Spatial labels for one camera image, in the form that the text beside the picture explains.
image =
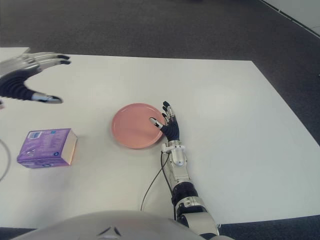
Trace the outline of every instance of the cable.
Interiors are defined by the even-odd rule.
[[[160,158],[160,164],[161,164],[161,169],[162,169],[162,172],[163,172],[163,175],[164,175],[165,181],[166,181],[166,183],[168,184],[168,187],[169,187],[169,190],[170,190],[170,193],[171,193],[171,197],[172,197],[173,192],[172,192],[171,186],[170,186],[170,184],[169,184],[169,181],[168,181],[167,175],[166,175],[166,173],[165,173],[164,165],[162,165],[162,153],[161,153],[161,158]],[[175,220],[175,221],[177,220],[177,216],[176,216],[176,208],[175,208],[175,206],[173,206],[173,218],[174,218],[174,220]]]
[[[0,144],[5,149],[6,154],[7,154],[7,158],[8,158],[6,168],[5,168],[2,176],[0,177],[0,182],[1,182],[5,178],[5,176],[7,175],[8,171],[9,171],[9,168],[10,168],[10,165],[11,165],[11,154],[10,154],[10,150],[9,150],[8,146],[1,139],[0,139]]]
[[[166,164],[162,165],[162,155],[163,155],[163,153],[161,152],[160,165],[161,165],[161,169],[162,169],[166,184],[168,184],[168,187],[169,187],[169,190],[170,190],[170,193],[171,193],[171,196],[172,196],[173,192],[172,192],[171,186],[169,184],[167,175],[166,175],[165,170],[164,170],[164,165],[166,165]]]
[[[163,156],[163,153],[161,152],[161,166],[162,166],[162,156]],[[162,171],[163,168],[165,167],[168,159],[169,159],[169,155],[168,155],[168,157],[166,158],[164,165],[161,167],[161,169],[160,169],[160,170],[158,171],[158,173],[155,175],[155,177],[153,178],[152,182],[150,183],[148,189],[146,190],[146,192],[145,192],[145,194],[144,194],[144,197],[143,197],[143,200],[142,200],[142,203],[141,203],[140,211],[142,211],[142,207],[143,207],[143,205],[144,205],[145,198],[146,198],[146,196],[147,196],[147,194],[148,194],[148,192],[149,192],[152,184],[154,184],[154,181],[156,180],[156,178],[158,177],[158,175],[161,173],[161,171]]]

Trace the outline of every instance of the cardboard box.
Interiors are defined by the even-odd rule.
[[[71,128],[30,131],[17,162],[31,169],[69,166],[76,142]]]

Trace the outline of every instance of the floor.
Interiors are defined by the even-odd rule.
[[[320,39],[259,0],[2,0],[0,31],[1,47],[33,52],[251,60],[320,144]],[[221,231],[312,240],[319,229],[314,216]]]

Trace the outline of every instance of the black wire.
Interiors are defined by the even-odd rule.
[[[163,156],[163,153],[161,152],[161,169],[160,169],[160,170],[158,171],[158,173],[155,175],[155,177],[153,178],[150,186],[149,186],[148,189],[146,190],[146,192],[145,192],[145,194],[144,194],[144,197],[143,197],[143,200],[142,200],[142,203],[141,203],[140,211],[142,211],[142,207],[143,207],[143,205],[144,205],[145,198],[146,198],[146,196],[147,196],[147,194],[148,194],[148,192],[149,192],[152,184],[154,184],[154,181],[156,180],[156,178],[158,177],[158,175],[161,173],[161,171],[164,169],[164,167],[165,167],[165,165],[166,165],[166,163],[167,163],[167,161],[168,161],[168,159],[169,159],[169,155],[168,155],[168,157],[167,157],[166,160],[165,160],[164,165],[162,165],[162,156]]]
[[[165,173],[164,165],[162,165],[162,153],[161,153],[161,158],[160,158],[160,164],[161,164],[161,169],[162,169],[162,172],[163,172],[163,175],[164,175],[164,178],[165,178],[166,184],[168,184],[168,187],[169,187],[169,190],[170,190],[170,193],[171,193],[171,197],[172,197],[173,192],[172,192],[171,186],[170,186],[170,184],[169,184],[169,181],[168,181],[167,175],[166,175],[166,173]],[[175,206],[173,206],[173,218],[174,218],[174,220],[177,220],[177,216],[176,216],[176,208],[175,208]]]
[[[161,165],[161,169],[162,169],[162,172],[163,172],[163,175],[164,175],[166,184],[168,184],[168,187],[169,187],[169,190],[170,190],[170,193],[171,193],[171,196],[172,196],[172,194],[173,194],[173,193],[172,193],[172,189],[171,189],[171,186],[170,186],[170,184],[169,184],[167,175],[166,175],[165,170],[164,170],[164,166],[165,166],[166,164],[162,165],[162,155],[163,155],[163,153],[161,152],[160,165]]]

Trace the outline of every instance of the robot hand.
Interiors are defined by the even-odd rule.
[[[176,115],[172,107],[167,101],[164,101],[162,108],[166,112],[166,114],[162,113],[162,116],[165,118],[167,125],[161,124],[154,117],[149,118],[151,123],[155,125],[157,128],[159,128],[161,132],[163,132],[163,134],[166,136],[169,142],[179,141],[180,140],[179,126],[176,119]]]
[[[28,89],[25,81],[46,68],[70,64],[69,57],[54,52],[24,53],[0,62],[0,96],[20,100],[61,104],[57,96],[46,95]]]

